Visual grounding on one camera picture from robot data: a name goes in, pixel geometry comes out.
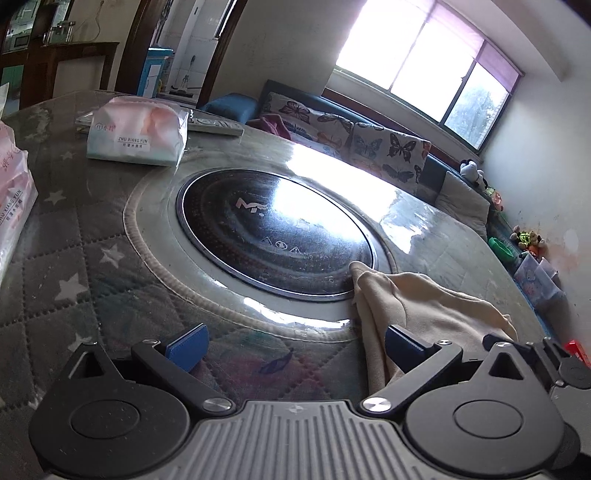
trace pink window blind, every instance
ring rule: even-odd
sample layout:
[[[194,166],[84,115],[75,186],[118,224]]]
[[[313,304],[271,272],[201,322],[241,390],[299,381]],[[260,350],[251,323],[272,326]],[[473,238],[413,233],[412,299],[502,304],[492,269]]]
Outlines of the pink window blind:
[[[443,27],[447,31],[446,37],[455,37],[456,48],[459,47],[473,59],[476,58],[484,42],[484,37],[477,29],[441,3],[437,3],[435,6],[433,14],[428,20],[428,23],[431,22]]]
[[[511,93],[515,82],[519,78],[519,72],[515,70],[515,67],[495,47],[486,42],[477,60],[507,92]]]

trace black cooktop surface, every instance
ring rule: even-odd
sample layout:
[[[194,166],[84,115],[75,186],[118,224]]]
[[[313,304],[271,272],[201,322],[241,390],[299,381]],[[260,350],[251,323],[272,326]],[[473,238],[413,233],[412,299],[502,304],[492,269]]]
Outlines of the black cooktop surface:
[[[374,266],[360,223],[321,193],[278,175],[217,170],[177,198],[191,242],[247,283],[282,296],[331,301],[352,294],[349,263]]]

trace gray pillow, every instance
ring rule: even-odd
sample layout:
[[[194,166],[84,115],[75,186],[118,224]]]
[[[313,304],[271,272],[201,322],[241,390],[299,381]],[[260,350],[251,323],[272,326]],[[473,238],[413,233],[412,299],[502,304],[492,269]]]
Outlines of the gray pillow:
[[[469,226],[486,242],[489,203],[453,173],[446,172],[435,208]]]

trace wooden door frame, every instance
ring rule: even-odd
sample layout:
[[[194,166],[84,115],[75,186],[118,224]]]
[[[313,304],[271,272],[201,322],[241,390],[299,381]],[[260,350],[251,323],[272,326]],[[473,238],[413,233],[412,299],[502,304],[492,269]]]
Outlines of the wooden door frame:
[[[199,100],[197,100],[197,107],[205,105],[212,95],[213,84],[216,81],[217,74],[219,73],[220,66],[222,65],[222,60],[226,54],[226,50],[230,44],[230,39],[232,38],[232,35],[234,35],[234,30],[236,30],[238,20],[240,20],[247,2],[248,0],[237,0],[236,5],[234,5],[234,8],[232,8],[232,11],[228,16],[228,22],[226,23],[226,27],[223,29],[222,35],[220,35],[220,38],[217,41],[216,50],[213,52],[212,61],[209,64],[207,73],[205,74],[203,85],[201,86],[201,92],[199,92]]]
[[[115,82],[117,92],[137,95],[152,36],[166,0],[141,0],[129,29]]]

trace butterfly pattern cushion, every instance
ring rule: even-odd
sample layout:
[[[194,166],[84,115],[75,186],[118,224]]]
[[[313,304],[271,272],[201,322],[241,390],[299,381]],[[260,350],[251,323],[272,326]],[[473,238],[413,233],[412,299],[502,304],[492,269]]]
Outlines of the butterfly pattern cushion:
[[[318,151],[336,151],[339,156],[353,130],[353,123],[342,116],[313,110],[303,103],[275,92],[270,92],[267,96],[261,109],[261,114],[263,113],[279,114],[285,127],[298,135],[294,141],[301,143],[298,140],[303,137],[329,147],[330,150],[312,146],[309,142],[303,143],[307,147]]]
[[[349,162],[416,195],[431,143],[379,125],[353,127]]]

